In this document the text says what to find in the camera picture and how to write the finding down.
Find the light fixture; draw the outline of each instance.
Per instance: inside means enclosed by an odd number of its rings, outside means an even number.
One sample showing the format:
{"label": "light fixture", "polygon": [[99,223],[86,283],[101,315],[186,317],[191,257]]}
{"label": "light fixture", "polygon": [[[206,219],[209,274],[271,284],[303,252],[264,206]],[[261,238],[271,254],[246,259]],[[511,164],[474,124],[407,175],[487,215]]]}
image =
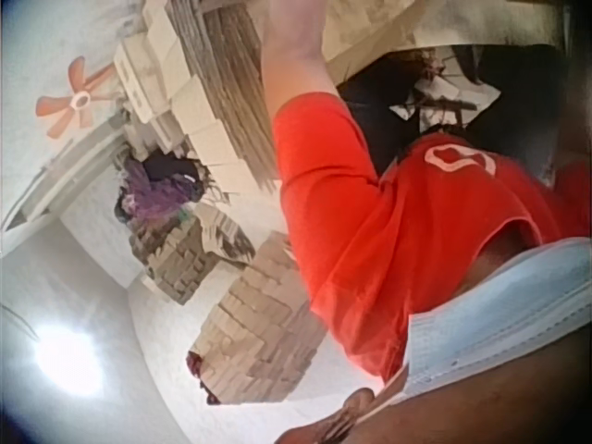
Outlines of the light fixture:
{"label": "light fixture", "polygon": [[44,327],[38,335],[37,363],[60,388],[77,396],[101,388],[101,369],[88,336],[63,327]]}

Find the purple cloth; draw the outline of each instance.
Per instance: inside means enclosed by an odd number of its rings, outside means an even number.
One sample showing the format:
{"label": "purple cloth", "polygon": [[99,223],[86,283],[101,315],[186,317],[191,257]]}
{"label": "purple cloth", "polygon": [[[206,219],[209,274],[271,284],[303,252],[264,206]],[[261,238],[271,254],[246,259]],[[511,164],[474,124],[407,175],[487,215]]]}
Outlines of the purple cloth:
{"label": "purple cloth", "polygon": [[134,200],[134,217],[146,220],[171,216],[195,198],[196,183],[181,175],[151,182],[142,164],[130,158],[125,169],[128,193]]}

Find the hair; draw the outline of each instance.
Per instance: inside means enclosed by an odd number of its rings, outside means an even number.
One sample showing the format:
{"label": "hair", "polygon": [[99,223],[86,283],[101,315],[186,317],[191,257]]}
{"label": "hair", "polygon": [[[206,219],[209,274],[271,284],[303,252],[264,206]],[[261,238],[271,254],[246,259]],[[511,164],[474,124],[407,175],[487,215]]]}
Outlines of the hair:
{"label": "hair", "polygon": [[117,202],[115,203],[115,208],[113,209],[113,213],[115,214],[115,218],[124,225],[128,225],[131,221],[132,217],[126,213],[123,209],[123,199],[126,197],[125,190],[120,187],[119,188],[119,196],[117,197]]}

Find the blue face mask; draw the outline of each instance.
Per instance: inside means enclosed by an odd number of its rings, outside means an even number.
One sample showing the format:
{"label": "blue face mask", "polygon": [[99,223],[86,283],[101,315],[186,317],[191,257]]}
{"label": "blue face mask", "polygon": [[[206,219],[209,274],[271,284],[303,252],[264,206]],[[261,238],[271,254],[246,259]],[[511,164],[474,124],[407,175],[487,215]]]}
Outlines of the blue face mask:
{"label": "blue face mask", "polygon": [[377,410],[525,356],[590,323],[592,244],[562,240],[520,254],[462,296],[413,315],[403,391]]}

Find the person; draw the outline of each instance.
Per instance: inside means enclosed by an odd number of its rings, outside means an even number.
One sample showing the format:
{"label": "person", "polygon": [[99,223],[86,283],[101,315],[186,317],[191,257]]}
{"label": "person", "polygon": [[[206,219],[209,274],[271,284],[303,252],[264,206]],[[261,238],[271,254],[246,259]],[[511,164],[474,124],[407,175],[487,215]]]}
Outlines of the person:
{"label": "person", "polygon": [[160,150],[144,162],[130,156],[124,161],[125,185],[119,188],[114,208],[117,220],[147,222],[173,216],[187,202],[199,202],[205,186],[196,165]]}

